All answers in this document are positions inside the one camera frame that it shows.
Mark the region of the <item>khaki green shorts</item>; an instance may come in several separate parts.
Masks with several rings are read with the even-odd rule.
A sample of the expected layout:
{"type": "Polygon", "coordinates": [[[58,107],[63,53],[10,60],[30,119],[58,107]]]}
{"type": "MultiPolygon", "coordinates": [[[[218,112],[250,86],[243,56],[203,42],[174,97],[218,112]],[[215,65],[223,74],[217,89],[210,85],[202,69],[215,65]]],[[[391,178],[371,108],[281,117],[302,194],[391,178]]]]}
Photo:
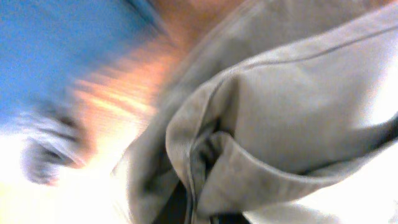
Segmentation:
{"type": "Polygon", "coordinates": [[[185,223],[213,223],[345,180],[397,139],[396,109],[369,122],[396,57],[394,2],[244,1],[128,147],[131,223],[153,223],[179,182],[185,223]]]}

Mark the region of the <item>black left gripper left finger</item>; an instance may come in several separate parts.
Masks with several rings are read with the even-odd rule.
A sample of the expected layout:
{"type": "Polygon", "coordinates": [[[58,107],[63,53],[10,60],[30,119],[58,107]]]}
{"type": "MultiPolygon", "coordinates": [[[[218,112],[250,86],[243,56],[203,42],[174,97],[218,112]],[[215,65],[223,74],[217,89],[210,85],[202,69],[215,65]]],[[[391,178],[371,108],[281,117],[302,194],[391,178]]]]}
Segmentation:
{"type": "Polygon", "coordinates": [[[186,209],[186,190],[183,184],[179,182],[153,224],[184,224],[186,209]]]}

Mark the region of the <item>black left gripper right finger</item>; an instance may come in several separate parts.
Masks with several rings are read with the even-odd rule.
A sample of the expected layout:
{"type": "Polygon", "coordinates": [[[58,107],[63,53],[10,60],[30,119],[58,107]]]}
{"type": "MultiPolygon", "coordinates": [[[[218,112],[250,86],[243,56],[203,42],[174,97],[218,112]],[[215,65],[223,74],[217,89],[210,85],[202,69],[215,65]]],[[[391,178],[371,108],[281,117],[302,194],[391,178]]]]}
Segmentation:
{"type": "Polygon", "coordinates": [[[215,215],[213,224],[251,224],[242,213],[215,215]]]}

